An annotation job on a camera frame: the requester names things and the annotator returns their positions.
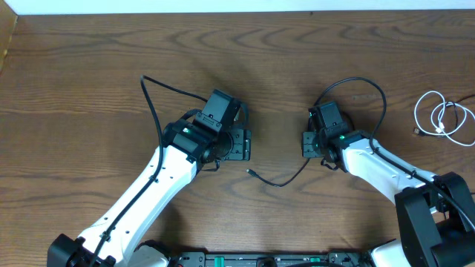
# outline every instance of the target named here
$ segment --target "white cable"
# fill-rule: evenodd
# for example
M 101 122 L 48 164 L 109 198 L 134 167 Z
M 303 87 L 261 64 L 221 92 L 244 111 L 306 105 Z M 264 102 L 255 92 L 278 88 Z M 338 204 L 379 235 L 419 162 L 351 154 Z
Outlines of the white cable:
M 429 132 L 429 131 L 426 131 L 424 130 L 421 125 L 419 124 L 419 121 L 417 120 L 417 106 L 419 105 L 419 103 L 421 102 L 422 99 L 425 98 L 425 96 L 427 96 L 428 94 L 430 93 L 436 93 L 438 94 L 441 98 L 442 98 L 442 103 L 438 104 L 433 110 L 432 110 L 432 113 L 430 114 L 430 122 L 432 122 L 432 125 L 435 127 L 436 129 L 436 133 L 433 133 L 433 132 Z M 450 133 L 445 133 L 444 131 L 444 124 L 442 123 L 442 118 L 444 117 L 444 113 L 445 113 L 445 107 L 450 107 L 450 106 L 453 106 L 455 105 L 456 108 L 461 108 L 464 112 L 464 116 L 463 116 L 463 120 L 462 122 L 460 122 L 459 126 L 457 126 L 457 128 L 455 128 L 455 130 L 451 131 Z M 433 114 L 442 106 L 442 109 L 439 111 L 439 115 L 437 115 L 437 124 L 433 121 Z M 472 115 L 472 117 L 474 118 L 474 121 L 475 121 L 475 115 L 474 113 L 469 110 L 468 108 L 458 104 L 458 103 L 455 103 L 455 102 L 449 102 L 449 103 L 446 103 L 445 102 L 445 98 L 444 96 L 437 92 L 437 91 L 434 91 L 434 90 L 431 90 L 431 91 L 428 91 L 427 93 L 425 93 L 424 95 L 421 96 L 421 98 L 417 101 L 416 103 L 416 106 L 414 107 L 414 119 L 416 120 L 416 124 L 417 124 L 417 127 L 419 127 L 419 129 L 425 133 L 425 134 L 429 134 L 429 135 L 432 135 L 432 136 L 446 136 L 447 138 L 449 138 L 450 141 L 458 144 L 458 145 L 463 145 L 463 146 L 472 146 L 472 145 L 475 145 L 475 140 L 474 142 L 472 142 L 471 144 L 465 144 L 465 143 L 461 143 L 461 142 L 458 142 L 454 139 L 452 139 L 452 137 L 450 137 L 451 134 L 457 132 L 461 127 L 462 125 L 465 123 L 465 120 L 467 119 L 467 112 L 469 112 L 469 114 Z

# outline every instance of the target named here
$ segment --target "white wall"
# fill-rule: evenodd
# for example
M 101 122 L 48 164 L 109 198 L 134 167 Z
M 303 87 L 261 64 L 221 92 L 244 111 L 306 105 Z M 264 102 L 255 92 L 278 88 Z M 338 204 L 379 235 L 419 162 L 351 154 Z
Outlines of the white wall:
M 475 9 L 475 0 L 5 0 L 19 15 Z

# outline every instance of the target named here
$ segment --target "connector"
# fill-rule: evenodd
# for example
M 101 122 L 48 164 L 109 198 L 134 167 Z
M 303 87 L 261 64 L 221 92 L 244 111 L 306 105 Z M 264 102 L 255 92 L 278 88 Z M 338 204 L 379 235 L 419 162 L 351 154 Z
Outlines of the connector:
M 425 133 L 424 133 L 423 131 L 421 131 L 421 129 L 417 128 L 417 127 L 415 127 L 415 128 L 413 129 L 413 133 L 414 133 L 414 135 L 417 135 L 417 136 L 425 136 Z

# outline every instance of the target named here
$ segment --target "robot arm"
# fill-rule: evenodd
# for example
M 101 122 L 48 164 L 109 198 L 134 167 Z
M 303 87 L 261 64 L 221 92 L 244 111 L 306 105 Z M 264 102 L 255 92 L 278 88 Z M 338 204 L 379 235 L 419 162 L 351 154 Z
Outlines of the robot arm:
M 437 187 L 446 193 L 468 218 L 475 218 L 475 203 L 463 178 L 420 170 L 373 139 L 378 149 L 374 153 L 369 135 L 351 131 L 336 102 L 317 105 L 309 112 L 315 130 L 303 135 L 303 155 L 323 157 L 322 165 L 331 162 L 361 177 L 396 205 L 401 242 L 374 249 L 376 266 L 464 266 L 475 261 L 473 226 L 434 190 Z M 415 171 L 422 180 L 414 179 L 407 170 Z M 432 213 L 436 211 L 448 211 L 449 218 L 435 223 Z
M 173 146 L 168 146 L 163 152 L 163 167 L 155 182 L 117 223 L 115 230 L 111 232 L 111 237 L 102 247 L 99 258 L 105 259 L 112 256 L 116 260 L 115 266 L 128 266 L 135 248 L 153 221 L 156 220 L 175 194 L 185 185 L 188 185 L 196 176 L 197 164 L 196 162 L 187 161 L 187 154 Z M 159 149 L 155 151 L 145 170 L 112 208 L 79 235 L 79 238 L 85 239 L 82 244 L 85 249 L 94 251 L 102 237 L 102 233 L 107 230 L 112 220 L 151 178 L 157 166 L 158 158 Z
M 243 109 L 244 122 L 235 118 Z M 193 122 L 189 117 L 196 115 Z M 215 90 L 203 111 L 193 110 L 163 131 L 163 164 L 155 181 L 143 192 L 111 230 L 98 254 L 95 266 L 162 267 L 168 260 L 154 249 L 137 244 L 171 198 L 188 185 L 206 163 L 224 160 L 249 160 L 251 132 L 244 130 L 248 114 L 239 100 Z M 89 266 L 92 252 L 103 239 L 103 233 L 137 193 L 144 188 L 157 169 L 158 148 L 145 170 L 119 200 L 76 240 L 60 235 L 48 249 L 47 266 Z

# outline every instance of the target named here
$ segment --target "wooden table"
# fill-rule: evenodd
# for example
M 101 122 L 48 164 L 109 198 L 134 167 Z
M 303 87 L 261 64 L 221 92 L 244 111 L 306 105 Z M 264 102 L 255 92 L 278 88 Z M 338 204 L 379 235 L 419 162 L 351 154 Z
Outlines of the wooden table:
M 333 82 L 364 76 L 387 95 L 380 143 L 475 189 L 473 148 L 411 135 L 424 92 L 452 100 L 474 92 L 474 33 L 474 11 L 22 16 L 0 76 L 0 266 L 43 266 L 58 234 L 75 237 L 137 178 L 157 146 L 141 74 L 242 99 L 253 135 L 250 162 L 200 173 L 145 239 L 209 251 L 321 251 L 396 238 L 393 204 L 362 179 L 313 160 L 273 188 L 245 170 L 276 182 L 291 176 L 304 161 L 307 108 Z M 149 90 L 163 126 L 203 106 Z M 381 113 L 378 92 L 362 82 L 328 99 L 366 131 Z M 424 125 L 439 101 L 423 101 Z M 475 109 L 473 99 L 465 104 Z M 474 129 L 455 137 L 472 142 Z

